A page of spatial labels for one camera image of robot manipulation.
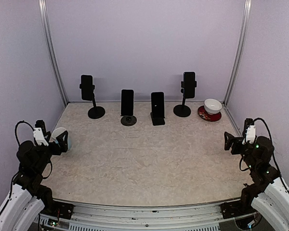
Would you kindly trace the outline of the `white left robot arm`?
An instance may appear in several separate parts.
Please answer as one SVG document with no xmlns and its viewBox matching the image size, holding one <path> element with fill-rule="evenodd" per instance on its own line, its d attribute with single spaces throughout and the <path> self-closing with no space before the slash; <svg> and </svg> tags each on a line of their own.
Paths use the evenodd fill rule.
<svg viewBox="0 0 289 231">
<path fill-rule="evenodd" d="M 68 151 L 68 132 L 47 142 L 40 128 L 33 131 L 37 144 L 25 141 L 16 156 L 19 170 L 12 177 L 10 191 L 0 206 L 0 231 L 26 231 L 39 213 L 67 218 L 64 204 L 53 199 L 52 190 L 44 185 L 43 172 L 51 157 Z"/>
</svg>

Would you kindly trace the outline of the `black folding phone stand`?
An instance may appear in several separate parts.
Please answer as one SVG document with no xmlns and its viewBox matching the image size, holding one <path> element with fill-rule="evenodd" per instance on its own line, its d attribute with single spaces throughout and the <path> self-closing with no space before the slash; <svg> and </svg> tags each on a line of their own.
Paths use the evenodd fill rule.
<svg viewBox="0 0 289 231">
<path fill-rule="evenodd" d="M 152 124 L 153 126 L 162 126 L 162 125 L 165 125 L 165 120 L 164 118 L 161 118 L 161 117 L 153 117 L 153 114 L 152 112 L 150 113 L 150 116 L 151 116 L 151 120 L 152 120 Z"/>
</svg>

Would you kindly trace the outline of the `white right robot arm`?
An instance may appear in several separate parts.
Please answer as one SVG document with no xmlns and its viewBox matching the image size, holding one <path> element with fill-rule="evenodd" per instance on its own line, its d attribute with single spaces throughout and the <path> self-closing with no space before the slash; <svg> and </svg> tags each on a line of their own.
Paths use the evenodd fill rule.
<svg viewBox="0 0 289 231">
<path fill-rule="evenodd" d="M 259 136 L 254 143 L 224 133 L 224 149 L 241 155 L 253 184 L 246 185 L 239 200 L 223 203 L 223 218 L 259 212 L 276 231 L 289 231 L 289 187 L 278 170 L 270 165 L 274 147 L 269 138 Z"/>
</svg>

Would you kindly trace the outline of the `black smartphone blue edge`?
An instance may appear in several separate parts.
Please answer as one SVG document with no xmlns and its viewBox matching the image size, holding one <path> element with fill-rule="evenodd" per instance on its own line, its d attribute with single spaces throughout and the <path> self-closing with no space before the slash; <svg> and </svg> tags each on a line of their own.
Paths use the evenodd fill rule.
<svg viewBox="0 0 289 231">
<path fill-rule="evenodd" d="M 151 93 L 151 108 L 153 118 L 164 118 L 164 93 L 163 92 L 152 92 Z"/>
</svg>

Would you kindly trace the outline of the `black smartphone silver edge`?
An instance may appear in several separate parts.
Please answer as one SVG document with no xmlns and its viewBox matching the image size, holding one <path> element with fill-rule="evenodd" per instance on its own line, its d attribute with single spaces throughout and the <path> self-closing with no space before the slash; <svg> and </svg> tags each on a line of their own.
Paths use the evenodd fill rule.
<svg viewBox="0 0 289 231">
<path fill-rule="evenodd" d="M 133 116 L 134 91 L 121 90 L 121 116 Z"/>
</svg>

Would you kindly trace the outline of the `black round-base pole stand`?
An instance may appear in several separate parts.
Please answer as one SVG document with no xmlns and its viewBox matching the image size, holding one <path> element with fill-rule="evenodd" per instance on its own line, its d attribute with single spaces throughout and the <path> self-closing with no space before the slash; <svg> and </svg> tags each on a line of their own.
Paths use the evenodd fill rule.
<svg viewBox="0 0 289 231">
<path fill-rule="evenodd" d="M 191 109 L 185 105 L 186 99 L 184 98 L 184 83 L 181 82 L 181 93 L 183 94 L 182 104 L 176 105 L 173 112 L 178 117 L 188 117 L 191 114 Z"/>
</svg>

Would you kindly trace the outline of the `brown-base plate phone stand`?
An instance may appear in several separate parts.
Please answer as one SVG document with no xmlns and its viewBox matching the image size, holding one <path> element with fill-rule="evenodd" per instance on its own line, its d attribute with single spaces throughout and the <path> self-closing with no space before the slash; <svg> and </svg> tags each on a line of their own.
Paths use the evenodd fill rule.
<svg viewBox="0 0 289 231">
<path fill-rule="evenodd" d="M 135 116 L 123 116 L 121 118 L 121 124 L 124 126 L 133 126 L 137 122 L 137 118 Z"/>
</svg>

